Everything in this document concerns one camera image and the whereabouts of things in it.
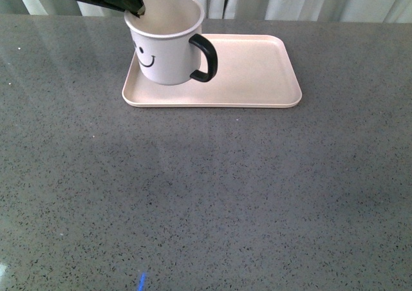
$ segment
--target white mug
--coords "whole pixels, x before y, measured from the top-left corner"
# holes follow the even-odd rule
[[[218,70],[218,56],[201,35],[205,11],[198,0],[143,0],[145,14],[137,18],[126,11],[142,73],[151,81],[177,85],[195,79],[210,81]],[[207,73],[199,71],[201,53]]]

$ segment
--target tray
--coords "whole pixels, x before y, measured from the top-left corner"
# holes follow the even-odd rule
[[[204,35],[218,53],[218,73],[207,83],[156,84],[140,71],[134,54],[122,96],[152,108],[290,108],[302,98],[282,40],[271,35]],[[202,55],[201,71],[206,71]]]

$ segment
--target curtain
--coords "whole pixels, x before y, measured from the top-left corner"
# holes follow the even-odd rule
[[[412,23],[412,0],[199,0],[208,18]],[[0,13],[121,16],[74,0],[0,0]]]

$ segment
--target gray speckled countertop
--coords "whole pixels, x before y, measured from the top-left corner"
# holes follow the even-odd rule
[[[412,290],[412,24],[208,20],[302,101],[139,109],[121,17],[0,23],[0,290]]]

